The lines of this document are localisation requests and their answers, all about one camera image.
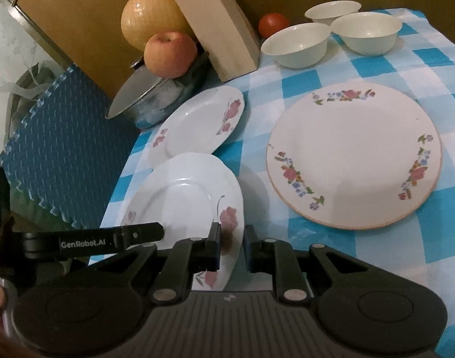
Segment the wooden knife block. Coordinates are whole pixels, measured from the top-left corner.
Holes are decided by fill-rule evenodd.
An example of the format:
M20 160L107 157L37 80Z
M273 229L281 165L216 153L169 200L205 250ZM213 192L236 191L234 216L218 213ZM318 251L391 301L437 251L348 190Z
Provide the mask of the wooden knife block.
M258 68L260 41L236 0L175 0L222 82Z

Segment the red tomato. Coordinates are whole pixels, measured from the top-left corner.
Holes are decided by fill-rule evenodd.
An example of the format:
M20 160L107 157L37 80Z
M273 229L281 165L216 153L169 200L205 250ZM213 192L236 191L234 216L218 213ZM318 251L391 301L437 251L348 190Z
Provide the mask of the red tomato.
M261 17L258 22L257 29L261 38L267 39L274 33L290 25L289 20L282 14L273 12Z

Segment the large floral dinner plate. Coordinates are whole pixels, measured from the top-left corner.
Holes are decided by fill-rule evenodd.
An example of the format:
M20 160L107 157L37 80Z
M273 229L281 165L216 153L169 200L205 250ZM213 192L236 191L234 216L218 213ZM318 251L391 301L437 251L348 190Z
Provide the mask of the large floral dinner plate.
M430 196L442 148L414 99L346 82L291 105L272 130L265 162L274 190L299 215L337 229L377 229Z

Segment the small white floral plate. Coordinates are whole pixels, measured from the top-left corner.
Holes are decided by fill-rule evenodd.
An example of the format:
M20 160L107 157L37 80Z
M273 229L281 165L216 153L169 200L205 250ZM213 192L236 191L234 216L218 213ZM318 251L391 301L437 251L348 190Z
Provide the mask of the small white floral plate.
M187 100L160 126L148 163L156 168L184 153L214 153L232 134L245 110L243 93L230 86L207 89Z

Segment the white plate pink flower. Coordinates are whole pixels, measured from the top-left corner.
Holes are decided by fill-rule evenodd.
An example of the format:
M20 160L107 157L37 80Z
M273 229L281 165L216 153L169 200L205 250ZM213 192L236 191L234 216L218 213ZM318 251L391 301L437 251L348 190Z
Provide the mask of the white plate pink flower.
M211 154L180 154L149 174L128 204L123 225L159 222L165 230L159 249L176 241L207 237L212 223L221 224L220 266L200 271L192 288L222 291L239 257L244 235L244 201L232 171Z

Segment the red apple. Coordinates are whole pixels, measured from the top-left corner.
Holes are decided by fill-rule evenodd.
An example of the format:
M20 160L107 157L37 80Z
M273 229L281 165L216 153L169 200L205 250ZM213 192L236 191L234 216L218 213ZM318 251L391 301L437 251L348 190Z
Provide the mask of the red apple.
M143 59L147 69L160 78L179 78L198 56L193 39L180 32L153 35L145 45Z

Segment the blue foam mat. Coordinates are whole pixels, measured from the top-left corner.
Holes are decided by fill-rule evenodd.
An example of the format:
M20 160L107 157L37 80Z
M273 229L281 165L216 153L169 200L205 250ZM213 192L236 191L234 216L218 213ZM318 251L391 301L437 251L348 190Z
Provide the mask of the blue foam mat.
M139 136L110 103L76 65L37 100L0 156L12 212L41 231L100 226Z

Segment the white bowl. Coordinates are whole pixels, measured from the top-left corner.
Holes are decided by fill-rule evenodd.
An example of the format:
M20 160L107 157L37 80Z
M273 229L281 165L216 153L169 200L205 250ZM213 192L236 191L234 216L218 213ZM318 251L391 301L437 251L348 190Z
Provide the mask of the white bowl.
M364 56L380 56L394 47L402 21L379 12L356 12L336 18L330 28L350 50Z
M322 60L330 33L330 26L326 24L297 24L271 35L263 42L261 51L280 66L304 69Z
M352 0L324 2L305 11L305 17L314 23L330 25L336 18L358 12L362 4Z

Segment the steel pot with lid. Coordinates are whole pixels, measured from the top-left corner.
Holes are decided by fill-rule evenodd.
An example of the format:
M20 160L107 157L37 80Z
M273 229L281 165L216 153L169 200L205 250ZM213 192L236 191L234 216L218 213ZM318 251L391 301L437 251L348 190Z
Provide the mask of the steel pot with lid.
M203 52L183 76L161 78L139 60L133 74L115 95L106 118L123 116L139 129L149 129L165 121L201 85L208 62L208 53Z

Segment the blue checkered tablecloth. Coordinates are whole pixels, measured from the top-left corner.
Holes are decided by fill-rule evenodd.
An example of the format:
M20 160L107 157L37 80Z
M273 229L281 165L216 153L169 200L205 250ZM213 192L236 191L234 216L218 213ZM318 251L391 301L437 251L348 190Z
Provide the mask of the blue checkered tablecloth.
M227 253L198 290L268 290L245 269L244 227L297 250L323 244L431 289L455 357L455 45L420 13L387 54L363 57L337 35L316 66L258 70L202 90L142 132L102 226L158 218L162 248L222 221Z

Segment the white bowl back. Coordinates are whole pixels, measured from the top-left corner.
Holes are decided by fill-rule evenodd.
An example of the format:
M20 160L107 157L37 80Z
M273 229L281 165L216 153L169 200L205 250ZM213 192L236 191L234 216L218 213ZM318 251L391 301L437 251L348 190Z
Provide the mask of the white bowl back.
M324 2L305 11L305 17L314 23L330 25L336 18L358 12L362 4L352 0Z

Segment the yellow onion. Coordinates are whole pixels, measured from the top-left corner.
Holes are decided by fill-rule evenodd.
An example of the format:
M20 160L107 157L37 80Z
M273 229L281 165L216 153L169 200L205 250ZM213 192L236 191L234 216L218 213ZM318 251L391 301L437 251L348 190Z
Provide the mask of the yellow onion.
M175 0L128 0L122 11L121 30L128 43L139 51L158 33L180 32L194 37Z

